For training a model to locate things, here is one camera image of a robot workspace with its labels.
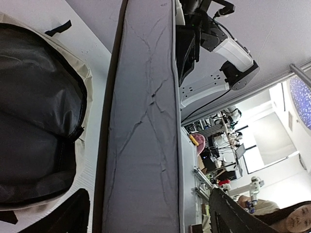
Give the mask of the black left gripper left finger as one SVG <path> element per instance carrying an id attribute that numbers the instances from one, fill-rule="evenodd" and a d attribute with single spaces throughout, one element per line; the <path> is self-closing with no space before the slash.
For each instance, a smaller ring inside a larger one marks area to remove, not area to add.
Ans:
<path id="1" fill-rule="evenodd" d="M 24 233 L 86 233 L 90 211 L 88 191 L 77 190 L 54 211 L 31 226 Z"/>

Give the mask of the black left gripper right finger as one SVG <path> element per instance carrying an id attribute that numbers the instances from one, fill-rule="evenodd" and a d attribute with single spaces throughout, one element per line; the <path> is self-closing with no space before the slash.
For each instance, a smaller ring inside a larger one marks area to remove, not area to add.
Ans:
<path id="1" fill-rule="evenodd" d="M 211 190 L 208 203 L 213 233 L 276 232 L 270 226 L 279 221 L 278 217 L 251 215 L 219 188 Z"/>

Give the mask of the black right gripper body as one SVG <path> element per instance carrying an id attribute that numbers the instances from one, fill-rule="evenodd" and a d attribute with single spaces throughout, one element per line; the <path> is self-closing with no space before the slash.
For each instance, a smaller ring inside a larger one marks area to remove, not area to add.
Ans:
<path id="1" fill-rule="evenodd" d="M 226 0 L 217 0 L 223 6 L 214 17 L 207 11 L 210 0 L 177 0 L 176 21 L 176 65 L 178 84 L 182 85 L 185 78 L 194 70 L 194 65 L 199 62 L 200 47 L 212 52 L 227 35 L 217 26 L 214 19 L 229 15 L 235 11 L 235 5 Z"/>

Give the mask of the white box with photo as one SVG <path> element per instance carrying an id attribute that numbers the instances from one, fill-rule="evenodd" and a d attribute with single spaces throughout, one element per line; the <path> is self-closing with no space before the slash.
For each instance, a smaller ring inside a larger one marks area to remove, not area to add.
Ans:
<path id="1" fill-rule="evenodd" d="M 123 0 L 107 76 L 92 230 L 178 233 L 175 2 Z"/>

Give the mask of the beige canvas student bag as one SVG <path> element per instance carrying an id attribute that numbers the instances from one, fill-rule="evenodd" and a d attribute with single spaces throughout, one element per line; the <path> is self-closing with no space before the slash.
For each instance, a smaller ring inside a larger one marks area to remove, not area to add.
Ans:
<path id="1" fill-rule="evenodd" d="M 0 15 L 0 220 L 43 211 L 83 169 L 93 100 L 89 66 L 55 38 Z"/>

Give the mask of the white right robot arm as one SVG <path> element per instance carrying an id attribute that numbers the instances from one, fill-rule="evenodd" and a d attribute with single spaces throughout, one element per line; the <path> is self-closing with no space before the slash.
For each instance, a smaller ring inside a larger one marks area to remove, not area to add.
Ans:
<path id="1" fill-rule="evenodd" d="M 194 70 L 194 64 L 200 59 L 200 49 L 216 53 L 225 58 L 220 72 L 225 75 L 231 89 L 244 88 L 259 71 L 259 66 L 250 51 L 243 46 L 217 17 L 235 12 L 235 5 L 218 0 L 222 8 L 213 17 L 207 12 L 209 0 L 175 1 L 176 23 L 176 64 L 179 84 Z"/>

